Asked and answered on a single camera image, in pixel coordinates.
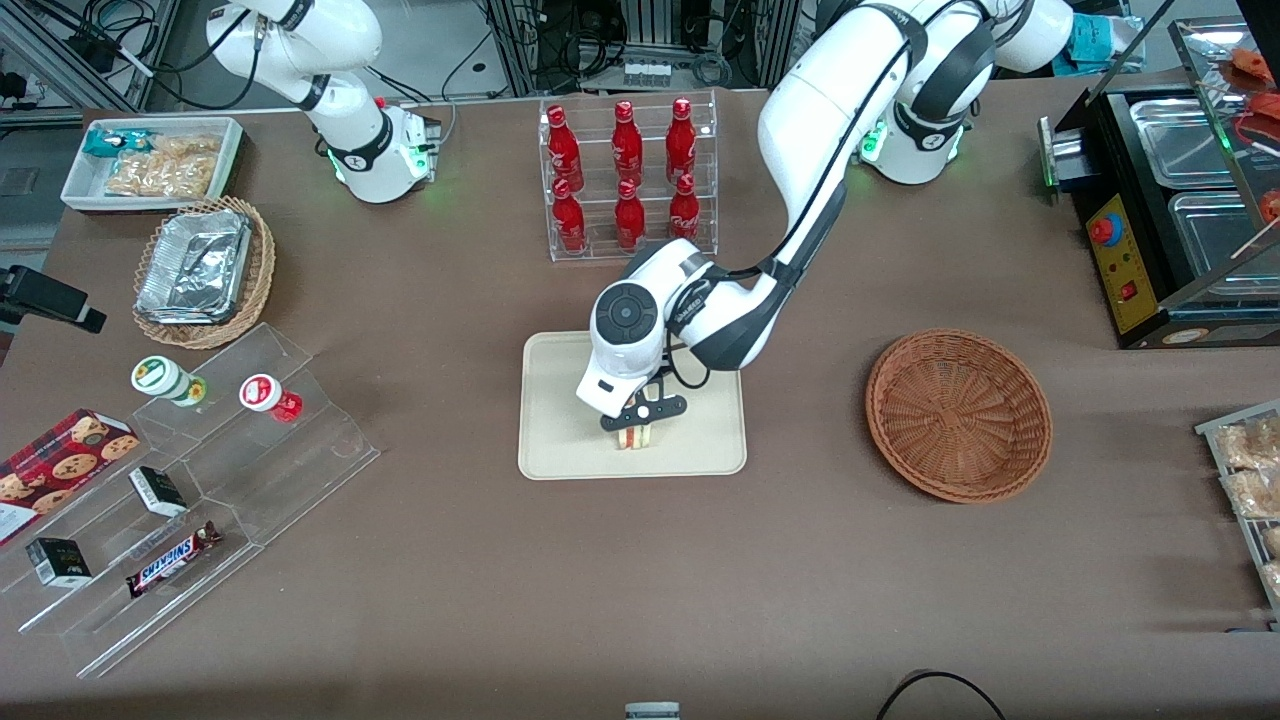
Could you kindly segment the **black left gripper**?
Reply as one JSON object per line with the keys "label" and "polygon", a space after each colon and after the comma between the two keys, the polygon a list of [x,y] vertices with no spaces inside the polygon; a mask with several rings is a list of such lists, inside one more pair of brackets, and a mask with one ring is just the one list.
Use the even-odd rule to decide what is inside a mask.
{"label": "black left gripper", "polygon": [[623,430],[659,425],[671,418],[689,410],[689,402],[682,395],[666,393],[666,374],[655,375],[648,384],[637,389],[616,416],[602,416],[600,428],[612,432],[617,439],[623,438]]}

